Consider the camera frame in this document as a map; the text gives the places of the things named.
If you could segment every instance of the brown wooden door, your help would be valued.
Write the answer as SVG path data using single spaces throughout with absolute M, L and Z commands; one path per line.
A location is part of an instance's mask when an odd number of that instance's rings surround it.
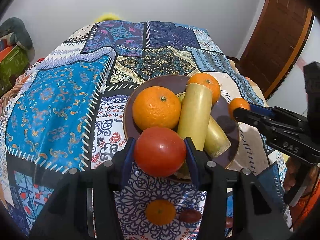
M 240 59 L 245 75 L 259 85 L 265 97 L 276 88 L 297 56 L 311 15 L 301 0 L 266 0 Z

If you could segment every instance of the silver bolt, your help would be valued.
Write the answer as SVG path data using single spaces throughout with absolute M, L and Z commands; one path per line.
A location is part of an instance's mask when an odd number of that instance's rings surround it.
M 77 168 L 71 168 L 71 169 L 69 170 L 69 173 L 72 174 L 72 175 L 76 174 L 77 172 L 78 172 L 78 169 L 77 169 Z
M 245 175 L 249 175 L 251 173 L 250 169 L 248 168 L 243 168 L 242 169 L 242 172 L 245 174 Z
M 105 167 L 111 167 L 113 165 L 113 162 L 112 161 L 106 161 L 106 162 L 103 163 L 103 165 Z
M 213 168 L 216 166 L 216 163 L 214 161 L 208 161 L 207 166 Z

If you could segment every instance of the round plate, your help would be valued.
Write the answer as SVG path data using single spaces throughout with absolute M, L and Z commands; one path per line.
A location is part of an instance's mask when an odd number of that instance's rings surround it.
M 124 134 L 126 139 L 133 137 L 136 140 L 139 138 L 142 131 L 136 126 L 132 117 L 132 104 L 138 94 L 148 87 L 159 86 L 170 89 L 173 93 L 178 94 L 184 92 L 189 77 L 181 75 L 165 75 L 152 78 L 143 84 L 141 84 L 129 97 L 129 100 L 124 109 Z M 228 103 L 220 96 L 218 102 L 211 109 L 211 116 L 220 125 L 222 130 L 227 135 L 231 146 L 220 156 L 214 158 L 214 161 L 220 164 L 222 167 L 227 168 L 236 156 L 239 147 L 239 128 L 238 123 L 231 120 L 228 113 Z M 169 177 L 170 179 L 178 182 L 190 182 L 187 179 L 178 179 L 174 175 Z

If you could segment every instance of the wall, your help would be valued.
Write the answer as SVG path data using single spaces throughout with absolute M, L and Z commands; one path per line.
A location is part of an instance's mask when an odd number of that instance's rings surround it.
M 34 43 L 34 60 L 46 57 L 75 30 L 104 12 L 132 22 L 160 20 L 206 28 L 228 56 L 236 57 L 259 0 L 14 0 L 1 19 L 19 17 Z
M 250 38 L 251 38 L 251 36 L 252 36 L 252 33 L 253 33 L 253 31 L 254 31 L 257 23 L 258 23 L 258 20 L 259 20 L 259 18 L 260 18 L 260 14 L 261 14 L 261 11 L 262 11 L 262 9 L 263 9 L 264 2 L 265 2 L 265 1 L 266 1 L 266 0 L 259 0 L 256 13 L 255 13 L 254 16 L 253 16 L 252 23 L 251 23 L 251 25 L 250 25 L 250 27 L 249 27 L 249 30 L 248 30 L 248 32 L 247 32 L 247 35 L 246 35 L 245 38 L 244 38 L 244 41 L 243 41 L 243 43 L 242 43 L 242 45 L 241 45 L 241 47 L 240 47 L 240 50 L 239 50 L 239 52 L 238 52 L 238 54 L 237 54 L 237 57 L 236 57 L 236 58 L 239 59 L 239 60 L 240 60 L 240 58 L 241 58 L 241 56 L 242 56 L 245 48 L 247 47 L 247 45 L 248 45 L 248 43 L 249 43 L 249 40 L 250 40 Z
M 320 23 L 317 18 L 314 18 L 308 40 L 297 62 L 268 100 L 268 104 L 302 114 L 307 109 L 303 66 L 313 61 L 320 62 Z

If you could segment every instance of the patchwork tablecloth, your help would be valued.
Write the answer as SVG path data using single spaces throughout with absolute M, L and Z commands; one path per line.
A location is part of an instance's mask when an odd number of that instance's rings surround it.
M 143 82 L 161 75 L 214 76 L 230 102 L 243 97 L 264 105 L 235 72 L 206 30 L 167 22 L 105 21 L 73 33 L 42 62 L 27 70 L 27 81 L 4 107 L 0 119 L 0 179 L 8 211 L 28 235 L 63 174 L 94 169 L 124 148 L 124 108 Z M 284 212 L 282 154 L 266 146 L 255 129 L 239 123 L 240 145 L 229 169 L 248 167 Z M 203 211 L 205 192 L 144 174 L 136 165 L 129 184 L 115 192 L 125 239 L 196 239 L 200 223 L 179 222 L 185 208 Z M 172 202 L 177 216 L 155 226 L 145 207 L 156 199 Z M 228 216 L 233 216 L 232 193 Z

